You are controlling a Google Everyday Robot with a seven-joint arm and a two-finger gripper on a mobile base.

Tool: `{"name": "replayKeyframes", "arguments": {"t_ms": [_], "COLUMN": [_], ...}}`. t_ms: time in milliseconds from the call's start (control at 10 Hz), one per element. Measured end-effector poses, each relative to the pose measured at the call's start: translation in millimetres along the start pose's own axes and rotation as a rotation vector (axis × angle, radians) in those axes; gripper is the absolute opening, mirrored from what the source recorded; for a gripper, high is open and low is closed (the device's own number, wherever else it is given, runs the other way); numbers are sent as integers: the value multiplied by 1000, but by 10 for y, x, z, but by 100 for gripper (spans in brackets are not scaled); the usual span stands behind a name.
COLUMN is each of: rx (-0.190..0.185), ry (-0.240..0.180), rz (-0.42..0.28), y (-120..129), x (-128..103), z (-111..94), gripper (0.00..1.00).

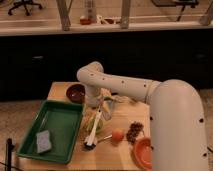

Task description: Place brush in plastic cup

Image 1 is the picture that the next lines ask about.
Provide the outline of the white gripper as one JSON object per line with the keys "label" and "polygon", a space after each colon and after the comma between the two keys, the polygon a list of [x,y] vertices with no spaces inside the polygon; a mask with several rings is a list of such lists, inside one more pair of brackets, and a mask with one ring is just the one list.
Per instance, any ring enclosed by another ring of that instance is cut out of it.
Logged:
{"label": "white gripper", "polygon": [[123,102],[124,100],[120,96],[117,94],[112,95],[107,90],[93,86],[85,87],[85,105],[91,108],[99,108],[106,121],[112,118],[114,104]]}

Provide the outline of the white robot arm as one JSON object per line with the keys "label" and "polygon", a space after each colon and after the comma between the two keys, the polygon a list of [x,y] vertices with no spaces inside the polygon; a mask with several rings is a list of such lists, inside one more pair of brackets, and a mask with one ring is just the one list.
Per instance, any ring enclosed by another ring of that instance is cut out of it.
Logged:
{"label": "white robot arm", "polygon": [[209,171],[203,104],[189,83],[109,75],[99,62],[80,68],[77,79],[91,107],[102,88],[149,105],[152,171]]}

